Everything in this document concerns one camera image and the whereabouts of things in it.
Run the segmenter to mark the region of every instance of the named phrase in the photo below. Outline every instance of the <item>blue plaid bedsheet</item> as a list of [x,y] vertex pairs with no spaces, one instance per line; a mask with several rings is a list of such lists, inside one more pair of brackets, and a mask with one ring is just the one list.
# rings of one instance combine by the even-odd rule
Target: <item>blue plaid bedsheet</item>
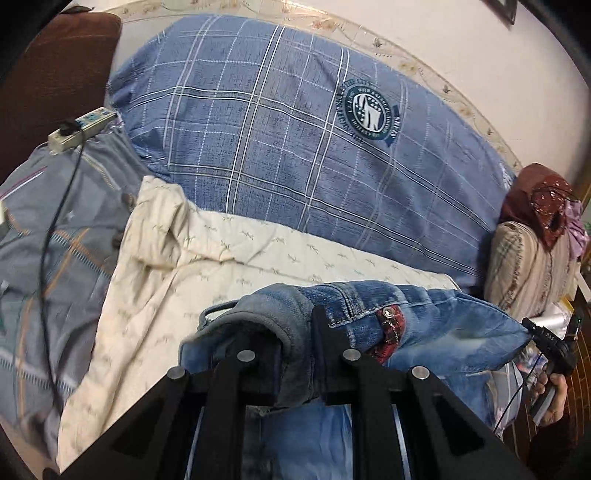
[[201,208],[282,223],[474,291],[514,176],[438,97],[280,25],[185,17],[109,82],[136,151]]

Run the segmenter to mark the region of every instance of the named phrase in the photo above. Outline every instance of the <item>purple cloth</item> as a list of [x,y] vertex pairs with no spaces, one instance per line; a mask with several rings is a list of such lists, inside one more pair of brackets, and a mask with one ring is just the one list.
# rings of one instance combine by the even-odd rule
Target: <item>purple cloth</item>
[[566,229],[570,240],[570,259],[575,260],[583,255],[589,241],[589,236],[581,221],[581,202],[567,200],[564,212],[566,214]]

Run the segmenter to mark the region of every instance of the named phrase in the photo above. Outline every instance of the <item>white wall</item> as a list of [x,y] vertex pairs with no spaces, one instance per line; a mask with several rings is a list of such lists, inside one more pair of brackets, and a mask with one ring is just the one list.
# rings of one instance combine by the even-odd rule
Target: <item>white wall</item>
[[[121,0],[80,2],[106,9]],[[589,139],[589,90],[570,57],[519,4],[507,27],[481,0],[301,0],[373,30],[461,91],[527,165],[573,181]]]

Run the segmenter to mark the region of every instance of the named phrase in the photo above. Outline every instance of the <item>silver bolt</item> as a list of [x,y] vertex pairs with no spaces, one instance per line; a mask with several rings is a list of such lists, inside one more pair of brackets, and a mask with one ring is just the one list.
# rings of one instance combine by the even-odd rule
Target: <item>silver bolt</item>
[[417,367],[413,368],[412,373],[415,378],[418,378],[419,380],[425,380],[429,376],[429,369],[427,367],[418,365]]
[[361,358],[361,352],[355,348],[347,348],[347,350],[343,352],[343,358],[355,362]]
[[396,312],[392,307],[386,307],[382,309],[382,315],[384,315],[387,319],[393,319],[396,315]]
[[252,362],[255,358],[255,352],[253,352],[252,350],[242,350],[240,352],[238,352],[238,355],[236,356],[241,362],[244,363],[248,363],[248,362]]
[[172,367],[168,369],[166,372],[166,376],[169,377],[170,380],[178,380],[179,378],[183,378],[185,373],[185,369],[183,367]]

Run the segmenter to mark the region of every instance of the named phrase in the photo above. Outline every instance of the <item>dark sleeve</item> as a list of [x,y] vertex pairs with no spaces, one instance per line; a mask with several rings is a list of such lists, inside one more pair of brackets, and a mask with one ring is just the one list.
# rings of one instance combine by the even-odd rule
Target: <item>dark sleeve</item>
[[574,443],[568,414],[547,427],[540,428],[531,440],[527,466],[538,480],[551,480],[564,465]]

